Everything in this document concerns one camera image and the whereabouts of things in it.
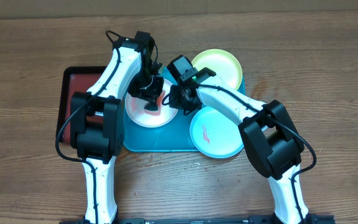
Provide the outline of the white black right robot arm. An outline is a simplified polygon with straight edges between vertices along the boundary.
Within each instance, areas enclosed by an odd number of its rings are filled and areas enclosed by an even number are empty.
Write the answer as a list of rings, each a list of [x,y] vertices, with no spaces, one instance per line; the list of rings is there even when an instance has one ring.
[[[268,178],[275,202],[275,219],[304,223],[309,211],[301,195],[298,175],[305,141],[284,105],[253,100],[229,85],[212,70],[192,68],[183,73],[170,69],[176,81],[168,104],[185,111],[201,105],[216,109],[239,129],[248,160]]]

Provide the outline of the white plate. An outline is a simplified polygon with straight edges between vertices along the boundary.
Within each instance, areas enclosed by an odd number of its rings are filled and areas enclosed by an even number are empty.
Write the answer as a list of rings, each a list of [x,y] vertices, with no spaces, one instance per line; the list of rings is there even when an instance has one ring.
[[[157,98],[157,111],[145,109],[148,103],[147,101],[134,98],[127,93],[125,97],[125,108],[129,118],[139,126],[145,128],[157,128],[169,123],[178,112],[177,109],[162,104],[162,100],[170,92],[171,86],[172,82],[165,78],[162,93]]]

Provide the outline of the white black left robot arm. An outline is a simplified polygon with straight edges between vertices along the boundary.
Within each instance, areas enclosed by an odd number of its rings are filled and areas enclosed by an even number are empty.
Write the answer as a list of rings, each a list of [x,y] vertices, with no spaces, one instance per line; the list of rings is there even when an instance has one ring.
[[[119,35],[112,42],[112,57],[98,81],[86,92],[74,92],[70,102],[70,145],[77,150],[86,175],[87,210],[83,223],[113,223],[114,164],[124,143],[124,100],[130,94],[157,110],[163,90],[152,58],[153,37],[138,31],[133,38]]]

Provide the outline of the yellow plate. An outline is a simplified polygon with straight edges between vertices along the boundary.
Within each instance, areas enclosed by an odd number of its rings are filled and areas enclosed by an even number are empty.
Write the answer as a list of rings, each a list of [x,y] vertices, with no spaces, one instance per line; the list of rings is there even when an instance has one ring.
[[[242,67],[233,54],[221,49],[209,49],[199,53],[192,61],[198,70],[209,68],[231,88],[238,90],[242,83]]]

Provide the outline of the light blue plate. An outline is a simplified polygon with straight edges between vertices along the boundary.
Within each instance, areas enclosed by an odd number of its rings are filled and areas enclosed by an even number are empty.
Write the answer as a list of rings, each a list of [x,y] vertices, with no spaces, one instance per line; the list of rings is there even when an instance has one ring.
[[[190,138],[199,152],[215,159],[235,156],[244,148],[237,125],[208,106],[191,120]]]

